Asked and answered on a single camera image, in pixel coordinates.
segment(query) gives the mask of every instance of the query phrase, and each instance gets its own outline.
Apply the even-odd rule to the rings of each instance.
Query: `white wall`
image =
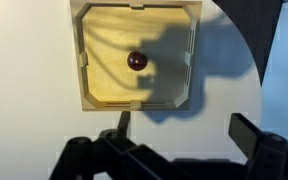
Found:
[[[262,87],[261,128],[288,139],[288,3],[280,15]]]

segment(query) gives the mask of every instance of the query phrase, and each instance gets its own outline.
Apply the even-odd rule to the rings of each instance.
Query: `dark red ball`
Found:
[[[134,71],[140,71],[147,65],[147,57],[138,51],[132,51],[127,57],[128,66]]]

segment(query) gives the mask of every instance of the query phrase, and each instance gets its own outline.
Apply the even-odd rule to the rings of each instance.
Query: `wooden surface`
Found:
[[[92,7],[83,18],[89,90],[99,101],[173,101],[184,85],[190,19],[182,8]],[[148,65],[133,71],[132,50]]]

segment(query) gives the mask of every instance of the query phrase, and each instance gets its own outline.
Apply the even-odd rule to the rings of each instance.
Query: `white curved surface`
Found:
[[[133,112],[131,139],[175,157],[245,157],[227,136],[232,112],[259,123],[258,75],[235,26],[202,9],[191,112]],[[0,179],[47,179],[70,137],[93,140],[120,112],[82,112],[69,1],[0,1]]]

